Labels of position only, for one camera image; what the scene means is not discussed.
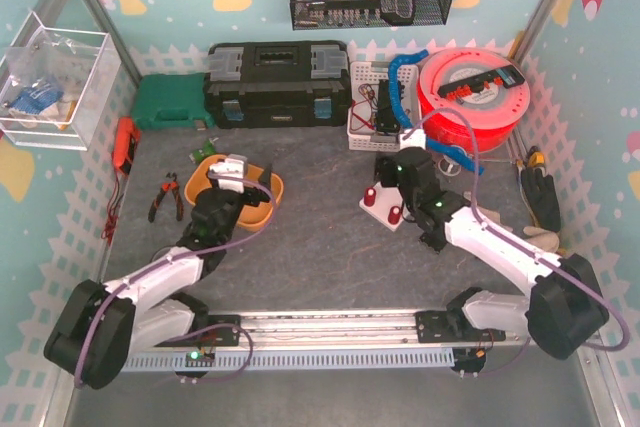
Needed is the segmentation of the white peg board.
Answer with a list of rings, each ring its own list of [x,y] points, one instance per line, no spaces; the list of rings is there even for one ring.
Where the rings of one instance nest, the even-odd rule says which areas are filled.
[[[377,191],[376,203],[373,207],[365,207],[363,204],[363,197],[366,190],[370,187],[374,187]],[[409,211],[407,210],[397,187],[383,187],[380,182],[377,182],[374,185],[367,187],[364,194],[359,201],[359,207],[388,230],[395,232],[405,222]],[[403,209],[403,219],[398,225],[390,225],[388,223],[389,210],[393,206],[400,206]]]

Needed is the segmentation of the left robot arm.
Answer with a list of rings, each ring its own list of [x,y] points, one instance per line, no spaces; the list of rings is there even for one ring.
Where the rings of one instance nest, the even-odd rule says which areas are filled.
[[[187,293],[221,264],[246,208],[258,219],[246,230],[256,237],[271,221],[284,192],[271,167],[255,169],[240,155],[228,155],[205,169],[190,221],[175,245],[154,261],[121,278],[80,282],[71,292],[43,348],[44,357],[74,378],[78,387],[101,389],[134,354],[156,346],[189,343],[194,358],[215,338],[236,338],[237,320],[213,323],[208,306]]]

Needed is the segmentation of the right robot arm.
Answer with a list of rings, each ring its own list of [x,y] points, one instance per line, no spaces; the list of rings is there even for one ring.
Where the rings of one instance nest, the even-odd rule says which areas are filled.
[[[481,213],[471,200],[443,189],[425,149],[406,146],[392,155],[377,154],[374,179],[378,187],[399,195],[388,211],[409,214],[423,244],[435,252],[460,248],[517,288],[515,295],[466,290],[447,308],[454,331],[469,326],[526,335],[551,357],[564,360],[609,321],[587,259],[536,247]]]

